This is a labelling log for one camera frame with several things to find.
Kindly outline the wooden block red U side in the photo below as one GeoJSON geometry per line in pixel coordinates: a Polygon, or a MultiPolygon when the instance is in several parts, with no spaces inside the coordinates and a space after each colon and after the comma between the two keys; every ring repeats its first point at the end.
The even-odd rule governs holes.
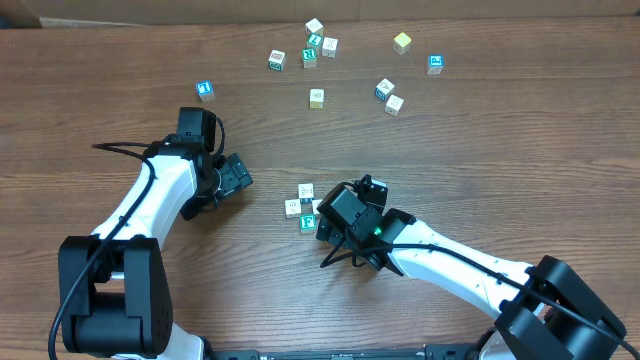
{"type": "Polygon", "coordinates": [[[299,184],[298,198],[301,203],[311,203],[315,199],[314,185],[312,183],[299,184]]]}

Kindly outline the green F wooden block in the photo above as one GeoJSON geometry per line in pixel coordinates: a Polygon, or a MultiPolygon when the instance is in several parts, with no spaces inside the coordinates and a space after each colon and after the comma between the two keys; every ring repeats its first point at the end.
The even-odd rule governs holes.
{"type": "Polygon", "coordinates": [[[303,214],[299,217],[299,228],[301,233],[314,232],[317,228],[317,218],[313,214],[303,214]]]}

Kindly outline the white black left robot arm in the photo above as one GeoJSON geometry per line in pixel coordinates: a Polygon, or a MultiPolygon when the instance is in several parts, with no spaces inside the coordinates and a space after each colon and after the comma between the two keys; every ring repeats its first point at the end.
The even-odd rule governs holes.
{"type": "Polygon", "coordinates": [[[139,177],[108,219],[85,236],[69,236],[58,252],[60,307],[48,339],[56,358],[70,353],[105,359],[211,359],[202,336],[173,319],[161,248],[178,217],[190,220],[250,186],[237,154],[224,155],[225,130],[213,112],[179,111],[175,132],[143,147],[100,149],[137,157],[139,177]]]}

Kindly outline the wooden block hook drawing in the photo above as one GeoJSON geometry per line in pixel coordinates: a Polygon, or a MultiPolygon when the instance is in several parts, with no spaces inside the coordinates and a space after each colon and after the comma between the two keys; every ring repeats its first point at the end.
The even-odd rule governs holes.
{"type": "Polygon", "coordinates": [[[299,199],[290,199],[284,201],[285,216],[287,218],[298,217],[302,213],[301,201],[299,199]]]}

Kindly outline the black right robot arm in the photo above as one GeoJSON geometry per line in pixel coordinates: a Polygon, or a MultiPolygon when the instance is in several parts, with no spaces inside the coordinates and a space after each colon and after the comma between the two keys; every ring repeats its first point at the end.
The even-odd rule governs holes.
{"type": "Polygon", "coordinates": [[[638,350],[614,312],[565,262],[546,255],[536,265],[494,257],[385,207],[388,188],[364,176],[336,185],[317,205],[317,239],[333,244],[322,261],[386,268],[421,279],[490,316],[494,327],[469,359],[609,359],[638,350]]]}

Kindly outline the wooden block acorn drawing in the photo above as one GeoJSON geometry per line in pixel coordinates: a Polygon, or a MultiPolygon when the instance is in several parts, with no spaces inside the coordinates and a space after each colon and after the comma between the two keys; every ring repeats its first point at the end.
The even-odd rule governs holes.
{"type": "Polygon", "coordinates": [[[321,215],[320,211],[318,210],[318,207],[321,204],[321,202],[322,202],[321,199],[312,200],[312,210],[314,215],[321,215]]]}

